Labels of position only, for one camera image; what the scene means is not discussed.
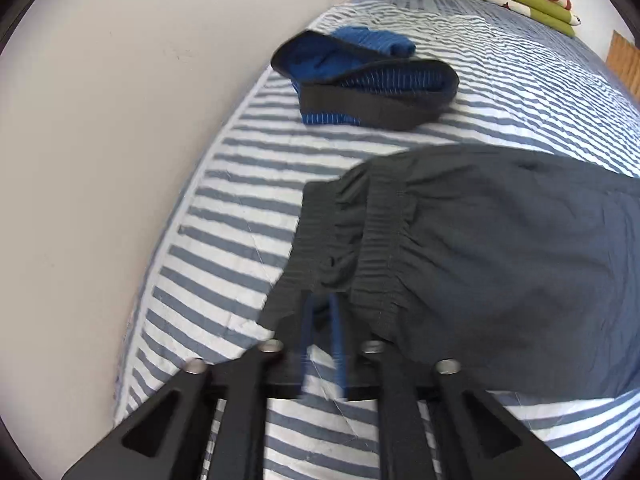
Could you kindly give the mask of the dark grey shorts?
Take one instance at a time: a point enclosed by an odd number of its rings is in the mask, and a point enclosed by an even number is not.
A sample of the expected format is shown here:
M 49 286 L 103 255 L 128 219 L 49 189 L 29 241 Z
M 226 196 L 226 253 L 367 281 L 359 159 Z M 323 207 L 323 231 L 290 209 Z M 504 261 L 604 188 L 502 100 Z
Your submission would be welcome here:
M 288 262 L 262 307 L 344 292 L 410 359 L 459 360 L 543 399 L 639 385 L 639 182 L 493 145 L 424 146 L 304 187 Z

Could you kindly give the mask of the striped blue white quilt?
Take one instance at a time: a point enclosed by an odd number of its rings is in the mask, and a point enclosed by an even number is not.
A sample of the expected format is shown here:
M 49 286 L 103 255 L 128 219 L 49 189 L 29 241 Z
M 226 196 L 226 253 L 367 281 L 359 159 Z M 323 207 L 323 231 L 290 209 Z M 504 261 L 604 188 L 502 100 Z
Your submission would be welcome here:
M 268 338 L 304 187 L 424 146 L 493 145 L 590 162 L 639 182 L 639 109 L 581 41 L 477 0 L 352 0 L 314 29 L 405 36 L 449 64 L 458 92 L 436 122 L 400 132 L 307 126 L 292 82 L 266 70 L 218 133 L 158 244 L 128 328 L 117 388 L 124 418 L 192 358 L 217 363 Z M 492 390 L 583 479 L 613 479 L 639 451 L 639 385 L 616 398 Z

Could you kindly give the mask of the wooden slat railing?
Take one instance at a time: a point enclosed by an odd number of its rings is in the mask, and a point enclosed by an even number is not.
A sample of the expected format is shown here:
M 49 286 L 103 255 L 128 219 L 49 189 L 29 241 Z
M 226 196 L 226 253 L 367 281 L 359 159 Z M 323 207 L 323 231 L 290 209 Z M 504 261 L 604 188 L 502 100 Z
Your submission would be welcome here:
M 638 101 L 640 94 L 640 50 L 618 32 L 613 32 L 606 57 L 606 66 Z

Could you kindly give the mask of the blue black striped underwear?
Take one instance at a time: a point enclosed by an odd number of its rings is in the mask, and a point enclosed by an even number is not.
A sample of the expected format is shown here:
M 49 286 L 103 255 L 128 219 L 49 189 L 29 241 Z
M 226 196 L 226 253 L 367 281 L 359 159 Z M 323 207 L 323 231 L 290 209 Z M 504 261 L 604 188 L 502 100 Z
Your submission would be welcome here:
M 307 126 L 408 131 L 442 116 L 460 84 L 449 64 L 414 52 L 396 32 L 306 29 L 273 53 L 271 67 L 292 82 Z

